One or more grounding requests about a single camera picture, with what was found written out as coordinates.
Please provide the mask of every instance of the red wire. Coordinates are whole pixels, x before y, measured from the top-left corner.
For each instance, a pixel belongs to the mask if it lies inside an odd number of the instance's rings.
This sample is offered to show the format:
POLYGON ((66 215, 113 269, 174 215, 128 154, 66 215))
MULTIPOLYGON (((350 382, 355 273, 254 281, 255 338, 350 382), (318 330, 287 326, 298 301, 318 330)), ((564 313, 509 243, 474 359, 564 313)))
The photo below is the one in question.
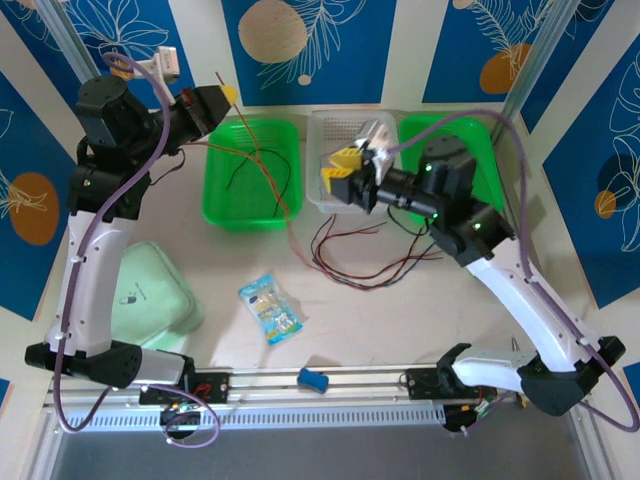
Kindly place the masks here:
POLYGON ((345 237, 345 236, 349 236, 349 235, 354 235, 354 234, 362 234, 362 235, 370 235, 370 234, 374 234, 374 233, 378 233, 378 230, 369 230, 369 231, 362 231, 362 230, 356 230, 356 231, 351 231, 351 232, 343 232, 343 233, 334 233, 331 235, 326 235, 319 243, 318 246, 315 248, 315 252, 316 252, 316 257, 320 260, 320 262, 322 263, 322 265, 329 271, 331 271, 332 273, 336 274, 336 275, 340 275, 342 277, 348 278, 350 280, 372 280, 376 277, 379 277, 380 275, 382 275, 384 272, 386 272, 387 270, 395 267, 396 265, 398 265, 399 263, 402 263, 403 266, 406 264, 406 262, 408 262, 409 260, 416 260, 418 258, 428 258, 431 257, 433 255, 437 255, 440 252, 433 252, 433 253, 429 253, 427 255, 411 255, 410 253, 408 255, 405 255, 404 257, 400 258, 399 260, 396 260, 395 262, 387 265, 386 267, 382 268, 380 271, 378 271, 377 273, 374 273, 372 275, 351 275, 345 272, 341 272, 340 270, 336 269, 335 267, 330 266, 323 258, 322 258, 322 246, 330 239, 332 238, 336 238, 336 237, 345 237))
MULTIPOLYGON (((224 85, 224 81, 222 80, 222 77, 220 76, 220 74, 218 72, 215 72, 216 76, 218 77, 218 80, 220 81, 220 83, 222 85, 224 85)), ((333 216, 333 220, 331 222, 331 225, 329 226, 329 229, 327 230, 325 237, 320 241, 320 243, 318 244, 318 246, 316 247, 316 257, 318 259, 318 263, 319 266, 316 266, 314 264, 312 264, 311 262, 309 262, 309 260, 307 260, 307 258, 304 256, 304 254, 302 253, 302 248, 300 248, 300 244, 298 243, 298 239, 296 238, 293 229, 291 228, 291 212, 289 210, 288 205, 284 202, 284 200, 282 199, 280 192, 278 191, 277 185, 273 179, 273 177, 271 176, 271 174, 269 173, 269 171, 267 170, 267 168, 265 167, 264 163, 262 162, 262 159, 260 158, 260 145, 258 143, 258 139, 256 138, 253 130, 251 129, 251 127, 249 126, 249 123, 247 122, 247 120, 245 119, 244 115, 242 114, 242 112, 240 112, 240 109, 238 108, 238 106, 236 104, 233 105, 233 108, 235 109, 236 113, 238 114, 238 117, 240 118, 240 120, 242 121, 244 127, 247 129, 247 132, 249 133, 249 135, 251 136, 251 139, 253 140, 253 144, 256 150, 256 157, 253 157, 251 155, 249 155, 248 153, 239 151, 239 150, 234 150, 234 149, 230 149, 230 148, 225 148, 225 147, 221 147, 219 145, 213 145, 209 142, 206 141, 197 141, 197 142, 189 142, 186 145, 201 145, 201 146, 206 146, 209 148, 215 148, 217 150, 222 150, 228 153, 234 153, 236 155, 241 155, 244 156, 248 159, 250 159, 251 161, 255 162, 256 165, 260 168, 260 171, 262 172, 262 174, 265 176, 265 178, 267 179, 267 182, 269 183, 269 187, 271 188, 274 197, 276 198, 276 201, 278 202, 278 204, 282 207, 282 210, 284 212, 284 219, 285 219, 285 224, 287 227, 287 234, 288 234, 288 240, 289 240, 289 246, 291 247, 291 250, 296 254, 296 256, 302 261, 302 263, 304 263, 308 268, 311 268, 313 270, 316 270, 318 272, 323 273, 327 278, 336 281, 338 283, 343 283, 349 287, 352 288, 356 288, 358 290, 371 290, 374 288, 378 288, 381 286, 384 286, 385 284, 392 282, 393 280, 395 280, 398 275, 400 275, 400 272, 402 271, 402 269, 406 266, 407 262, 411 259, 417 259, 417 258, 425 258, 427 256, 430 255, 434 255, 436 253, 439 252, 435 252, 433 254, 429 254, 429 255, 425 255, 424 257, 418 257, 418 256, 414 256, 412 255, 413 253, 413 248, 418 240, 418 237, 415 237, 411 247, 409 249, 409 253, 395 261, 394 263, 387 265, 385 268, 383 268, 382 270, 380 270, 378 273, 374 274, 374 275, 368 275, 368 276, 357 276, 357 275, 349 275, 349 274, 345 274, 343 272, 340 272, 336 269, 334 269, 333 267, 331 267, 326 261, 324 261, 324 259, 322 258, 322 245, 324 245, 324 243, 326 243, 329 239, 331 238, 336 238, 336 237, 344 237, 344 236, 348 236, 348 235, 355 235, 355 234, 363 234, 363 235, 371 235, 371 234, 375 234, 378 233, 378 230, 368 230, 368 229, 361 229, 361 230, 356 230, 356 231, 352 231, 352 232, 343 232, 343 233, 336 233, 333 235, 330 235, 330 231, 331 228, 333 227, 333 225, 335 224, 336 221, 336 216, 333 216), (348 283, 344 283, 344 278, 348 278, 348 279, 355 279, 355 280, 371 280, 373 278, 376 278, 378 276, 380 276, 382 273, 386 272, 387 270, 393 268, 394 266, 400 264, 400 266, 398 267, 398 269, 395 271, 395 273, 387 280, 380 282, 378 284, 375 285, 371 285, 371 286, 364 286, 364 285, 351 285, 348 283)))
MULTIPOLYGON (((325 233, 325 237, 320 241, 320 243, 316 247, 315 255, 316 255, 316 258, 318 260, 318 263, 320 264, 320 267, 322 268, 323 272, 326 275, 330 276, 330 278, 332 278, 333 280, 335 280, 337 282, 344 283, 343 281, 341 282, 341 280, 343 280, 343 279, 341 279, 340 276, 338 276, 338 275, 341 275, 341 274, 338 273, 337 270, 335 270, 333 267, 331 267, 331 265, 329 265, 322 258, 321 245, 328 238, 333 238, 333 237, 338 237, 338 236, 354 235, 354 234, 357 234, 357 233, 362 233, 362 231, 361 230, 356 230, 356 231, 353 231, 353 232, 338 233, 338 234, 334 234, 332 236, 332 235, 330 235, 330 232, 331 232, 331 229, 333 228, 334 224, 335 224, 335 215, 334 215, 334 218, 332 219, 331 224, 329 225, 329 228, 327 229, 327 232, 325 233)), ((415 244, 417 243, 418 238, 419 237, 416 236, 413 239, 413 242, 411 243, 411 247, 409 248, 409 253, 405 257, 401 258, 400 260, 396 261, 395 263, 393 263, 391 265, 388 265, 385 269, 383 269, 383 270, 388 270, 389 268, 393 268, 396 264, 400 263, 400 266, 396 269, 396 271, 393 273, 393 275, 390 278, 388 278, 388 279, 386 279, 386 280, 384 280, 384 281, 382 281, 380 283, 374 284, 374 285, 352 285, 352 284, 349 284, 349 283, 344 283, 344 284, 349 286, 349 287, 351 287, 351 288, 357 289, 357 290, 369 291, 369 290, 373 290, 373 289, 376 289, 376 288, 383 287, 386 284, 388 284, 390 282, 393 282, 400 275, 400 273, 402 272, 402 269, 405 267, 405 265, 407 264, 409 259, 412 257, 413 248, 414 248, 415 244)))

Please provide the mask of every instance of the electrical wire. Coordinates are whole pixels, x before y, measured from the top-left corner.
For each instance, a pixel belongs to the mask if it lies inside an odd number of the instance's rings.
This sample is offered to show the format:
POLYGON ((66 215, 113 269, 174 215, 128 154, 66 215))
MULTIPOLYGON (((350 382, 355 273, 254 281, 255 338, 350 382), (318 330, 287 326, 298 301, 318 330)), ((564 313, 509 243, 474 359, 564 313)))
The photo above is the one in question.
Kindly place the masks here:
POLYGON ((185 153, 184 153, 184 149, 183 149, 183 148, 178 149, 178 151, 182 154, 182 161, 181 161, 178 165, 176 165, 175 167, 171 167, 169 170, 167 170, 167 171, 166 171, 166 172, 164 172, 162 175, 160 175, 158 178, 156 178, 154 181, 152 181, 152 182, 149 184, 149 186, 150 186, 150 187, 153 187, 154 185, 157 185, 157 184, 158 184, 158 182, 159 182, 160 180, 162 180, 164 177, 166 177, 167 175, 169 175, 169 174, 171 174, 171 173, 173 173, 173 172, 177 172, 177 171, 178 171, 178 170, 180 170, 182 167, 184 167, 184 164, 185 164, 185 162, 186 162, 186 160, 187 160, 187 156, 185 155, 185 153))
POLYGON ((492 401, 489 404, 489 406, 485 409, 484 412, 482 412, 482 414, 478 414, 478 417, 474 423, 472 423, 468 427, 462 427, 460 429, 460 433, 453 434, 453 436, 459 436, 459 435, 464 435, 465 437, 468 436, 469 432, 477 428, 478 424, 482 423, 481 420, 484 419, 491 412, 493 412, 496 408, 498 408, 502 404, 502 402, 504 402, 509 397, 509 395, 511 395, 510 391, 501 393, 494 401, 492 401))
POLYGON ((387 215, 389 215, 389 218, 391 219, 391 221, 393 223, 395 223, 397 226, 399 226, 402 230, 404 230, 405 232, 407 232, 409 235, 414 235, 414 236, 419 236, 419 237, 424 237, 427 233, 429 233, 429 224, 427 223, 427 226, 425 227, 424 232, 420 233, 420 232, 412 232, 411 230, 409 230, 407 227, 405 227, 404 225, 402 225, 398 219, 396 219, 396 217, 393 216, 393 214, 391 213, 391 205, 387 205, 387 215))
POLYGON ((200 407, 208 411, 213 417, 213 419, 215 420, 216 429, 213 435, 211 435, 204 442, 189 444, 185 442, 178 442, 175 439, 171 438, 171 435, 169 434, 169 427, 171 427, 172 425, 175 425, 176 423, 180 423, 181 417, 178 416, 176 417, 175 421, 167 422, 167 424, 162 429, 162 433, 164 433, 164 436, 167 439, 167 443, 169 443, 170 445, 175 445, 176 447, 180 447, 180 448, 202 448, 202 447, 206 447, 207 445, 211 445, 213 442, 216 441, 216 439, 218 438, 218 435, 220 434, 220 428, 221 428, 220 417, 215 412, 215 410, 209 406, 209 404, 205 400, 201 399, 197 395, 194 395, 193 393, 185 392, 184 390, 181 390, 179 388, 172 387, 169 385, 154 383, 154 384, 148 385, 148 387, 154 388, 156 390, 161 390, 163 392, 171 393, 174 395, 180 395, 181 397, 184 397, 187 400, 191 400, 193 403, 199 405, 200 407))
MULTIPOLYGON (((280 197, 284 198, 284 194, 287 193, 287 188, 289 188, 289 183, 291 182, 291 164, 289 163, 289 161, 286 158, 284 158, 282 155, 280 155, 275 150, 270 150, 268 148, 261 148, 260 150, 263 151, 263 152, 271 153, 272 155, 277 156, 287 166, 287 179, 285 180, 284 187, 282 187, 282 191, 280 192, 280 197)), ((254 150, 250 151, 248 155, 253 155, 254 153, 256 153, 256 151, 257 150, 254 149, 254 150)), ((244 160, 242 161, 242 163, 240 163, 240 165, 238 165, 233 170, 233 172, 231 173, 231 177, 229 178, 229 182, 227 182, 227 186, 225 187, 225 190, 229 190, 229 187, 231 187, 231 184, 233 183, 233 179, 235 178, 236 174, 238 173, 238 171, 240 171, 240 169, 242 167, 244 167, 244 165, 247 163, 248 160, 249 160, 249 157, 245 157, 244 160)), ((274 218, 275 218, 276 214, 278 213, 278 207, 279 206, 280 205, 278 204, 278 202, 276 202, 276 206, 273 209, 273 217, 274 218)))
POLYGON ((431 133, 435 132, 438 128, 447 125, 448 123, 451 123, 452 121, 458 119, 458 118, 462 118, 462 117, 466 117, 469 115, 486 115, 486 116, 490 116, 493 119, 499 121, 500 123, 502 123, 506 129, 509 131, 509 134, 511 135, 516 148, 518 150, 518 157, 519 157, 519 166, 520 166, 520 262, 522 264, 522 269, 525 273, 526 279, 528 281, 528 283, 532 286, 532 288, 535 290, 535 292, 540 296, 540 298, 544 301, 544 303, 547 304, 547 306, 553 311, 553 313, 560 319, 560 321, 562 322, 562 324, 575 336, 576 340, 578 341, 578 343, 580 343, 584 349, 587 351, 587 353, 596 359, 596 361, 598 362, 598 364, 600 365, 600 367, 602 367, 602 369, 604 370, 604 372, 608 375, 608 377, 611 379, 611 381, 613 382, 614 386, 616 387, 616 390, 618 391, 618 393, 620 394, 620 396, 622 397, 627 409, 629 410, 629 413, 631 414, 631 425, 623 425, 622 423, 618 422, 617 420, 613 419, 612 417, 610 417, 609 415, 605 414, 604 412, 600 411, 599 409, 593 407, 592 405, 589 405, 587 402, 585 401, 580 401, 580 405, 582 407, 584 407, 585 409, 589 410, 591 413, 593 413, 594 415, 600 417, 602 420, 604 420, 605 422, 609 423, 610 425, 624 431, 624 432, 629 432, 629 433, 633 433, 633 432, 637 432, 638 430, 640 430, 640 416, 638 415, 638 411, 636 410, 636 407, 634 406, 633 400, 631 399, 631 396, 629 395, 629 393, 627 392, 627 390, 624 388, 624 386, 622 385, 622 382, 620 381, 620 379, 618 378, 618 376, 616 375, 616 373, 613 371, 613 369, 609 366, 609 364, 604 360, 604 358, 602 358, 602 355, 600 355, 600 353, 594 348, 593 345, 591 345, 590 343, 588 343, 588 339, 583 335, 583 333, 580 331, 580 329, 578 328, 577 325, 575 325, 575 323, 573 322, 573 320, 571 318, 569 318, 569 316, 564 312, 564 310, 562 309, 562 307, 560 305, 558 305, 558 303, 551 297, 551 295, 549 295, 549 293, 545 290, 545 288, 540 285, 534 275, 533 275, 533 271, 531 269, 531 264, 529 263, 529 252, 528 252, 528 215, 527 215, 527 172, 526 172, 526 165, 527 165, 527 155, 524 149, 524 145, 522 144, 522 140, 520 139, 520 136, 518 135, 518 132, 516 131, 515 126, 513 125, 513 123, 507 118, 505 117, 503 114, 499 113, 499 112, 494 112, 493 110, 489 110, 489 109, 485 109, 485 108, 477 108, 477 109, 472 109, 472 110, 466 110, 466 111, 462 111, 462 112, 457 112, 454 113, 452 115, 449 115, 448 117, 434 123, 433 125, 431 125, 430 127, 426 128, 425 130, 423 130, 421 133, 419 133, 418 135, 416 135, 415 137, 413 137, 412 139, 401 143, 400 145, 389 149, 389 155, 393 156, 393 155, 397 155, 398 153, 400 153, 401 151, 412 147, 413 145, 415 145, 416 143, 420 142, 421 140, 423 140, 424 138, 426 138, 428 135, 430 135, 431 133))
POLYGON ((273 177, 271 176, 271 174, 269 173, 269 171, 265 167, 264 163, 262 163, 262 160, 260 160, 257 157, 254 157, 252 155, 249 155, 247 152, 243 152, 241 150, 235 150, 233 148, 222 147, 220 145, 215 145, 213 143, 209 143, 209 142, 204 141, 204 140, 200 140, 200 141, 196 141, 196 142, 187 142, 187 143, 185 143, 185 145, 199 145, 199 146, 203 146, 203 147, 215 148, 216 150, 221 150, 223 152, 233 153, 235 155, 243 156, 243 157, 255 162, 255 164, 258 165, 258 168, 260 168, 260 171, 262 172, 264 177, 267 179, 267 182, 269 183, 269 186, 271 187, 271 191, 273 192, 273 196, 276 198, 276 202, 284 210, 284 212, 285 212, 285 221, 287 223, 289 222, 289 217, 290 217, 289 207, 287 206, 287 204, 282 199, 282 196, 280 195, 280 193, 278 191, 278 187, 276 186, 275 180, 273 179, 273 177))
MULTIPOLYGON (((98 224, 100 224, 100 222, 102 221, 102 218, 104 217, 104 215, 109 211, 109 209, 111 207, 113 207, 113 205, 120 199, 120 197, 122 197, 127 191, 129 191, 136 183, 138 183, 145 175, 147 175, 149 173, 149 170, 151 169, 151 167, 153 166, 153 164, 160 158, 160 156, 162 155, 162 152, 164 151, 164 148, 167 144, 167 139, 169 138, 169 127, 171 124, 171 116, 170 116, 170 111, 169 111, 169 101, 166 98, 164 91, 161 87, 161 85, 158 83, 158 81, 144 68, 142 67, 138 62, 136 62, 135 60, 119 54, 119 53, 115 53, 115 52, 109 52, 104 54, 103 56, 105 62, 108 65, 115 65, 115 61, 120 61, 126 65, 129 66, 130 69, 135 69, 138 72, 140 72, 148 81, 149 83, 151 83, 152 87, 153 87, 153 92, 154 95, 156 96, 156 98, 158 99, 158 101, 160 102, 160 108, 162 110, 162 130, 160 132, 160 137, 158 139, 158 144, 156 145, 156 148, 153 150, 153 153, 150 155, 149 159, 142 165, 142 167, 131 176, 131 178, 129 180, 127 180, 124 184, 122 184, 105 202, 104 204, 98 209, 98 211, 96 212, 96 214, 94 215, 94 217, 92 218, 91 222, 89 223, 89 226, 87 227, 87 230, 85 231, 84 236, 82 237, 82 239, 80 240, 80 244, 78 246, 78 250, 76 252, 76 261, 73 262, 73 265, 71 267, 71 271, 69 274, 69 280, 68 280, 68 284, 67 284, 67 291, 66 291, 66 295, 65 295, 65 299, 64 299, 64 305, 63 305, 63 309, 62 309, 62 317, 60 320, 60 335, 59 335, 59 342, 58 342, 58 349, 56 352, 56 358, 55 358, 55 366, 54 366, 54 374, 53 374, 53 404, 54 404, 54 409, 56 412, 56 415, 58 417, 58 421, 60 423, 60 426, 62 427, 62 429, 70 434, 74 434, 74 433, 78 433, 81 430, 83 430, 87 425, 89 425, 91 423, 91 421, 93 420, 93 417, 95 416, 95 413, 97 412, 98 408, 100 407, 100 405, 102 404, 102 402, 104 401, 105 397, 107 396, 107 394, 109 393, 109 391, 111 390, 110 387, 105 388, 105 390, 100 394, 100 396, 98 397, 98 399, 96 400, 95 404, 93 405, 93 407, 91 408, 91 410, 89 411, 89 413, 87 414, 87 416, 84 418, 84 420, 77 426, 73 427, 69 424, 66 415, 64 413, 64 410, 62 408, 62 398, 61 398, 61 379, 62 379, 62 368, 63 368, 63 361, 64 361, 64 352, 65 352, 65 347, 66 347, 66 343, 67 343, 67 338, 69 338, 69 326, 70 326, 70 314, 71 314, 71 308, 73 306, 73 298, 74 298, 74 294, 76 292, 76 285, 78 282, 78 276, 80 273, 80 268, 83 265, 83 261, 81 261, 81 259, 83 259, 85 257, 85 254, 87 252, 87 249, 91 243, 93 234, 95 233, 98 224)), ((186 447, 184 444, 178 444, 175 443, 178 446, 181 447, 185 447, 185 448, 198 448, 198 447, 202 447, 202 446, 206 446, 209 445, 210 443, 212 443, 218 436, 219 433, 219 419, 217 417, 217 415, 215 414, 215 412, 213 412, 213 410, 211 409, 211 407, 209 407, 209 405, 204 401, 199 399, 198 397, 196 397, 195 395, 191 395, 188 392, 185 392, 177 387, 167 387, 166 385, 154 385, 155 388, 158 388, 159 390, 164 390, 164 391, 171 391, 173 393, 176 393, 178 395, 181 395, 191 401, 196 402, 198 405, 200 405, 201 407, 204 407, 205 409, 211 411, 214 415, 214 418, 217 419, 218 423, 218 427, 214 433, 214 435, 208 439, 205 442, 199 443, 199 444, 194 444, 194 445, 189 445, 188 447, 186 447)))
MULTIPOLYGON (((218 77, 218 80, 220 81, 220 84, 225 85, 224 80, 222 79, 220 74, 218 72, 215 72, 215 73, 216 73, 216 76, 218 77)), ((260 158, 260 145, 258 143, 258 139, 256 138, 253 130, 249 126, 249 123, 247 122, 246 118, 244 117, 244 115, 240 111, 240 108, 238 108, 238 105, 234 103, 233 104, 233 108, 235 109, 236 113, 238 114, 238 117, 242 121, 242 124, 246 128, 247 132, 251 136, 251 139, 253 141, 253 145, 256 148, 256 151, 257 151, 257 155, 256 156, 257 156, 257 158, 251 157, 250 159, 256 162, 256 164, 258 165, 258 167, 262 171, 262 174, 267 178, 267 181, 269 182, 269 185, 271 186, 271 190, 273 192, 273 195, 276 197, 276 201, 278 202, 278 204, 280 205, 280 207, 282 208, 282 210, 284 212, 284 220, 285 220, 285 224, 287 226, 287 235, 288 235, 289 246, 291 247, 291 250, 302 261, 302 263, 306 267, 308 267, 308 268, 310 268, 312 270, 316 270, 316 271, 321 272, 321 273, 325 273, 325 272, 323 272, 322 269, 318 268, 312 262, 307 260, 307 258, 304 256, 304 253, 302 252, 302 248, 300 247, 300 243, 298 242, 298 239, 297 239, 295 233, 293 232, 293 229, 291 228, 291 213, 289 211, 289 207, 287 206, 287 204, 284 202, 284 200, 282 199, 282 197, 278 193, 278 189, 276 187, 275 181, 273 180, 273 178, 271 177, 271 175, 269 174, 269 172, 265 168, 265 166, 262 163, 262 160, 260 158)), ((202 146, 207 146, 207 147, 210 147, 210 148, 217 148, 218 150, 222 150, 222 151, 236 153, 238 155, 245 155, 245 156, 247 155, 244 152, 239 152, 237 150, 232 150, 232 149, 228 149, 228 148, 225 148, 225 147, 220 147, 219 145, 213 145, 213 144, 210 144, 210 143, 204 142, 204 141, 191 142, 190 145, 202 145, 202 146)))
POLYGON ((345 237, 345 236, 358 235, 358 234, 360 235, 376 234, 378 233, 378 229, 381 226, 385 225, 386 222, 383 222, 377 225, 372 225, 370 227, 361 228, 358 230, 331 234, 331 229, 333 228, 335 221, 336 221, 336 215, 332 215, 327 221, 325 221, 320 226, 320 228, 314 235, 313 239, 311 240, 310 248, 311 248, 311 255, 312 255, 313 261, 316 263, 316 265, 318 265, 318 267, 322 269, 325 275, 327 275, 331 280, 333 280, 336 283, 341 283, 361 291, 372 291, 377 288, 390 287, 392 285, 395 285, 399 281, 401 281, 411 270, 413 270, 417 266, 417 264, 421 260, 439 259, 439 257, 434 257, 434 255, 437 255, 440 252, 434 252, 431 254, 429 253, 429 251, 433 248, 434 243, 431 243, 431 245, 429 245, 421 255, 413 255, 413 248, 415 247, 415 244, 418 238, 420 237, 420 235, 414 235, 414 240, 413 240, 413 243, 411 244, 408 254, 405 255, 403 258, 396 260, 395 262, 382 268, 380 271, 372 275, 352 275, 352 274, 347 274, 345 272, 341 272, 337 270, 335 267, 332 267, 322 258, 322 246, 331 238, 345 237), (315 245, 315 243, 318 241, 318 237, 320 236, 320 233, 327 225, 329 225, 329 227, 326 230, 324 237, 322 238, 322 240, 319 241, 317 245, 315 245), (407 268, 407 270, 402 272, 402 269, 407 265, 407 262, 409 260, 414 260, 413 264, 411 264, 407 268), (379 277, 380 275, 382 275, 387 270, 392 269, 396 265, 399 265, 399 267, 391 275, 391 277, 387 278, 386 280, 380 281, 379 283, 376 283, 374 285, 366 285, 366 284, 356 282, 356 280, 373 280, 379 277))

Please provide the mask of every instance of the gray floor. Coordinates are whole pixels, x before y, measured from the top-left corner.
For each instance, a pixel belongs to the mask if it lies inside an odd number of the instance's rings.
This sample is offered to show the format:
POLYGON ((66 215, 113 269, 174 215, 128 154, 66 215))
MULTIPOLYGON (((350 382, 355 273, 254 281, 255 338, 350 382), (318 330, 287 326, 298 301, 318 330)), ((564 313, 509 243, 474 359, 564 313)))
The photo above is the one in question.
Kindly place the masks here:
POLYGON ((588 478, 572 427, 504 405, 469 438, 442 427, 223 431, 184 450, 155 433, 67 436, 54 479, 420 480, 588 478))

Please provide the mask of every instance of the leaf pattern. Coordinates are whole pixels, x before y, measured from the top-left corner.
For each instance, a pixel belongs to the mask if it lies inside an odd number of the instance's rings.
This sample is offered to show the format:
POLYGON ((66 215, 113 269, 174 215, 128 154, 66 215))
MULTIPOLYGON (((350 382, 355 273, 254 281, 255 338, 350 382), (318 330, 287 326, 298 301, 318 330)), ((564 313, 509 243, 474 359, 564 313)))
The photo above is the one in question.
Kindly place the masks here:
MULTIPOLYGON (((505 52, 509 58, 511 79, 515 78, 523 63, 522 47, 516 48, 516 45, 531 41, 556 1, 558 0, 528 0, 521 15, 514 13, 511 0, 473 0, 469 6, 469 10, 476 14, 476 23, 480 32, 489 37, 494 44, 494 50, 505 52)), ((575 37, 577 21, 586 20, 587 16, 589 18, 587 21, 596 21, 609 2, 609 0, 595 1, 599 2, 595 6, 591 5, 592 2, 581 3, 574 13, 574 19, 570 24, 573 25, 573 30, 569 27, 566 30, 567 35, 572 39, 575 37)))
POLYGON ((168 30, 138 19, 137 0, 69 0, 64 8, 99 64, 103 64, 102 54, 110 50, 150 58, 169 38, 168 30))
POLYGON ((60 51, 46 25, 33 8, 18 2, 17 0, 2 0, 9 11, 20 21, 25 31, 36 40, 41 41, 51 50, 60 51))
MULTIPOLYGON (((9 131, 13 114, 11 110, 0 108, 0 140, 9 131)), ((0 170, 0 219, 4 218, 11 209, 18 212, 21 206, 46 212, 47 207, 42 204, 45 198, 47 198, 46 193, 38 196, 29 195, 14 187, 0 170)))
POLYGON ((292 7, 302 18, 307 31, 304 48, 291 60, 281 63, 264 63, 258 76, 265 77, 261 90, 279 80, 291 83, 301 75, 313 75, 322 68, 323 62, 331 60, 331 52, 340 51, 338 26, 353 19, 364 8, 367 0, 358 0, 358 5, 348 16, 344 16, 345 4, 351 0, 295 0, 292 7))
POLYGON ((615 134, 613 148, 618 157, 618 172, 604 189, 612 194, 607 202, 610 205, 597 204, 596 209, 598 214, 622 213, 620 251, 635 252, 640 248, 640 52, 618 87, 609 130, 615 134))
POLYGON ((608 3, 609 0, 589 0, 587 2, 580 2, 580 5, 578 5, 578 8, 576 8, 576 12, 573 14, 573 20, 569 23, 569 25, 567 25, 567 28, 565 29, 565 33, 572 40, 575 40, 578 24, 581 22, 597 22, 604 14, 608 3))

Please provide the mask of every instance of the light green container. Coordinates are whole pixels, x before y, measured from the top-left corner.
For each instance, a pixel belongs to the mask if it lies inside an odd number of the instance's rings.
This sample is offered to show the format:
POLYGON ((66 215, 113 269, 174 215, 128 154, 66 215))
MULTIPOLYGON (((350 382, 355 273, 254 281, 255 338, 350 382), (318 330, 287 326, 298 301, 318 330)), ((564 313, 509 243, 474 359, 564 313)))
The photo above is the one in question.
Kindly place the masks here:
MULTIPOLYGON (((302 207, 298 130, 276 119, 249 120, 249 126, 258 140, 261 160, 293 219, 302 207)), ((220 125, 209 135, 209 143, 256 156, 253 140, 240 121, 220 125)), ((202 215, 209 223, 231 231, 286 227, 284 211, 258 165, 213 148, 207 155, 202 215)))
MULTIPOLYGON (((410 140, 425 128, 445 118, 445 116, 446 115, 443 114, 423 113, 410 115, 400 123, 398 130, 400 143, 410 140)), ((490 204, 493 208, 502 212, 504 199, 502 196, 500 177, 498 175, 498 167, 496 165, 496 157, 493 145, 491 144, 491 136, 489 135, 487 127, 478 120, 469 117, 458 118, 444 127, 439 128, 433 135, 429 135, 421 142, 403 150, 402 168, 416 173, 425 143, 430 138, 442 135, 456 135, 467 146, 469 153, 476 157, 478 165, 476 175, 473 178, 472 193, 479 200, 490 204)), ((423 217, 416 214, 412 214, 411 217, 415 222, 424 225, 423 217)))
POLYGON ((204 309, 158 245, 125 250, 113 300, 111 332, 121 342, 167 350, 204 320, 204 309))

